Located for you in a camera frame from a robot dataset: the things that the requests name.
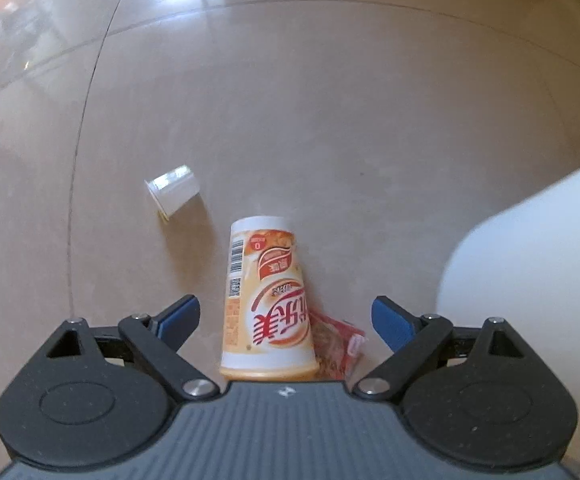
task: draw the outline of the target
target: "barcode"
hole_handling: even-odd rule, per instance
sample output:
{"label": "barcode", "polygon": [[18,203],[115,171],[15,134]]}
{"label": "barcode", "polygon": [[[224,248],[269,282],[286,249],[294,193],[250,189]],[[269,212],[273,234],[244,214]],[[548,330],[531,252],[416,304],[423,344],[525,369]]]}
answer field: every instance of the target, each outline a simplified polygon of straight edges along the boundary
{"label": "barcode", "polygon": [[243,270],[243,240],[232,240],[230,247],[230,274]]}
{"label": "barcode", "polygon": [[230,280],[230,292],[228,298],[236,298],[241,295],[241,278]]}

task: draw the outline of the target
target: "metal screw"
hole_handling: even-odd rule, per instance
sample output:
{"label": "metal screw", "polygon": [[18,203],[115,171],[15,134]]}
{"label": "metal screw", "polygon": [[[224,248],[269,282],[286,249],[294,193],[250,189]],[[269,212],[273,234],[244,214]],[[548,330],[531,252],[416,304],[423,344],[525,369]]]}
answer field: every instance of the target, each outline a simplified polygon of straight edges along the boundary
{"label": "metal screw", "polygon": [[390,383],[380,377],[367,377],[356,385],[366,395],[384,394],[390,389]]}
{"label": "metal screw", "polygon": [[208,379],[192,379],[183,385],[183,391],[192,397],[204,397],[217,389],[216,384]]}

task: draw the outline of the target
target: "gray ribbed panel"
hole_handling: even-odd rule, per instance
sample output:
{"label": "gray ribbed panel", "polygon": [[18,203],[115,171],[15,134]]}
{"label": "gray ribbed panel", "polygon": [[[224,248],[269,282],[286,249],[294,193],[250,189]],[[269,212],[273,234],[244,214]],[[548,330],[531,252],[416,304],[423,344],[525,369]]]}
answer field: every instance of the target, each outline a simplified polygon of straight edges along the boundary
{"label": "gray ribbed panel", "polygon": [[[186,405],[150,449],[93,472],[20,463],[0,480],[483,480],[430,454],[387,404],[354,399],[339,383],[233,383],[218,400]],[[506,480],[568,480],[558,465]]]}

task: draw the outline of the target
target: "orange and white cup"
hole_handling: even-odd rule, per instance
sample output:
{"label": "orange and white cup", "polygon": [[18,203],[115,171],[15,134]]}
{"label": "orange and white cup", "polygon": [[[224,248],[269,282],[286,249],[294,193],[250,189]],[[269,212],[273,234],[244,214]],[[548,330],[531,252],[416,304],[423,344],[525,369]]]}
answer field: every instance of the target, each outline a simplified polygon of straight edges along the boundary
{"label": "orange and white cup", "polygon": [[221,374],[230,380],[300,381],[318,369],[287,220],[252,216],[234,222]]}

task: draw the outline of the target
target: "crumpled red packet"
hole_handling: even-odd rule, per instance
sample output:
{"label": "crumpled red packet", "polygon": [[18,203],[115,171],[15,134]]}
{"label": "crumpled red packet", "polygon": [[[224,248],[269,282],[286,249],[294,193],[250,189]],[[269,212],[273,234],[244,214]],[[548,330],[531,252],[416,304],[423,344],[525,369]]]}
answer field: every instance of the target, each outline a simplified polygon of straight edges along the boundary
{"label": "crumpled red packet", "polygon": [[365,332],[321,312],[310,311],[314,353],[319,363],[318,379],[347,380],[365,343]]}

